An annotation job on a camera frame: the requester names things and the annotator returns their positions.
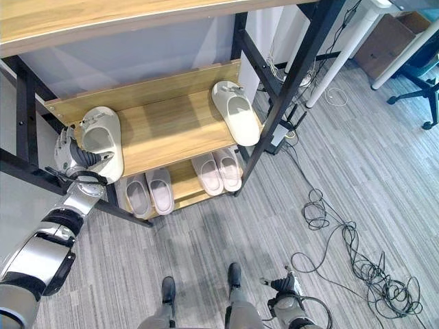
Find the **cardboard box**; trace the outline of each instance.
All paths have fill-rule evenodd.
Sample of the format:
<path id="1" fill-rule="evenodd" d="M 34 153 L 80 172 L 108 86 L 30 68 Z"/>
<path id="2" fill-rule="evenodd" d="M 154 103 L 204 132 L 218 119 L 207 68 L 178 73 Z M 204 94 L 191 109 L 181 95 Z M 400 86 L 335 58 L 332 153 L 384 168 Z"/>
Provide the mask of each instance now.
<path id="1" fill-rule="evenodd" d="M 398 17 L 386 14 L 355 54 L 358 65 L 373 79 L 377 79 L 388 66 L 415 39 L 430 22 L 417 12 Z"/>

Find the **desk leg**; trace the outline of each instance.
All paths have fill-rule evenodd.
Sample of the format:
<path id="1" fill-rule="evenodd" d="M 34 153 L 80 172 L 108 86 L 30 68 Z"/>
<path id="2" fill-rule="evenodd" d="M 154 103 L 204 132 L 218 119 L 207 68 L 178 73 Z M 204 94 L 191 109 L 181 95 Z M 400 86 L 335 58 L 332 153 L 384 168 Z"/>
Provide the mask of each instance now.
<path id="1" fill-rule="evenodd" d="M 418 51 L 439 30 L 439 19 L 432 23 L 393 63 L 375 80 L 373 90 L 381 87 L 392 75 L 394 75 L 410 57 Z"/>
<path id="2" fill-rule="evenodd" d="M 340 71 L 344 63 L 348 60 L 349 56 L 352 54 L 378 16 L 378 8 L 371 8 L 367 11 L 364 18 L 360 21 L 357 29 L 355 29 L 353 32 L 352 38 L 347 42 L 346 46 L 344 46 L 342 52 L 332 64 L 327 74 L 323 77 L 323 80 L 317 85 L 311 98 L 307 101 L 307 108 L 312 108 L 314 104 L 316 104 L 324 90 L 331 83 L 338 71 Z"/>

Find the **office chair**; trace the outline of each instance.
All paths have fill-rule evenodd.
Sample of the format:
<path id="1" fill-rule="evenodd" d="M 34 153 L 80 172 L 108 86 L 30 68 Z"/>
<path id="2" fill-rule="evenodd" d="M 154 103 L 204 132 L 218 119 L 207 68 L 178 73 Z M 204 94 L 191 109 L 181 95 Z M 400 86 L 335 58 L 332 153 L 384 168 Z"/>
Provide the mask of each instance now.
<path id="1" fill-rule="evenodd" d="M 387 100 L 388 104 L 393 105 L 400 99 L 421 96 L 428 98 L 433 121 L 424 122 L 422 126 L 424 130 L 429 130 L 438 124 L 439 82 L 436 78 L 424 81 L 419 77 L 439 64 L 438 53 L 439 33 L 437 32 L 394 75 L 394 77 L 404 75 L 421 90 L 398 97 L 393 96 Z"/>

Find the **robotic arm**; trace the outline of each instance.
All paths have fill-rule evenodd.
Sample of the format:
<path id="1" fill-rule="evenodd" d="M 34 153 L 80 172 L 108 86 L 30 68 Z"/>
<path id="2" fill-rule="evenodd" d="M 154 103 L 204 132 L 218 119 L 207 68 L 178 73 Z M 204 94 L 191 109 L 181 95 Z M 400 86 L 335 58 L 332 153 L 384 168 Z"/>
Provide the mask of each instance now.
<path id="1" fill-rule="evenodd" d="M 42 296 L 53 295 L 64 284 L 75 254 L 76 236 L 104 194 L 106 179 L 93 170 L 112 154 L 93 154 L 78 147 L 73 127 L 56 141 L 59 178 L 72 182 L 40 225 L 3 263 L 0 272 L 0 328 L 31 328 Z"/>
<path id="2" fill-rule="evenodd" d="M 324 306 L 329 319 L 327 329 L 332 328 L 331 312 L 326 305 L 317 298 L 299 295 L 294 288 L 293 271 L 288 266 L 285 266 L 285 269 L 288 271 L 286 278 L 274 281 L 260 279 L 262 284 L 278 292 L 275 298 L 268 301 L 268 309 L 273 318 L 277 317 L 282 329 L 322 329 L 306 314 L 302 303 L 304 300 L 314 300 Z"/>

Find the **slipper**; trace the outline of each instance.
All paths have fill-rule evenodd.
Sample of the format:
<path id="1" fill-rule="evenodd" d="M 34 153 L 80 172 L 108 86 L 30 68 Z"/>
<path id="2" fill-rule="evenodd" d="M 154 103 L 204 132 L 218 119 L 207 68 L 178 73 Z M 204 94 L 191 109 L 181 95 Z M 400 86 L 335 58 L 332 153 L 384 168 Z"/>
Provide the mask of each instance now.
<path id="1" fill-rule="evenodd" d="M 126 198 L 135 217 L 146 218 L 151 213 L 150 193 L 146 186 L 144 174 L 135 175 L 127 179 Z"/>
<path id="2" fill-rule="evenodd" d="M 153 169 L 146 173 L 146 182 L 154 200 L 156 212 L 167 215 L 174 210 L 174 195 L 171 187 L 171 175 L 166 168 Z"/>
<path id="3" fill-rule="evenodd" d="M 89 152 L 113 153 L 113 157 L 94 171 L 107 178 L 108 183 L 116 182 L 123 173 L 121 146 L 121 124 L 117 114 L 106 106 L 89 110 L 80 123 L 82 147 Z"/>
<path id="4" fill-rule="evenodd" d="M 206 193 L 212 196 L 221 194 L 224 184 L 212 153 L 192 158 L 191 162 Z"/>
<path id="5" fill-rule="evenodd" d="M 259 125 L 244 89 L 231 81 L 220 81 L 212 88 L 212 100 L 236 143 L 251 146 L 259 141 Z"/>
<path id="6" fill-rule="evenodd" d="M 242 180 L 239 172 L 238 159 L 231 148 L 219 149 L 213 152 L 219 173 L 224 183 L 224 188 L 229 192 L 238 191 Z"/>

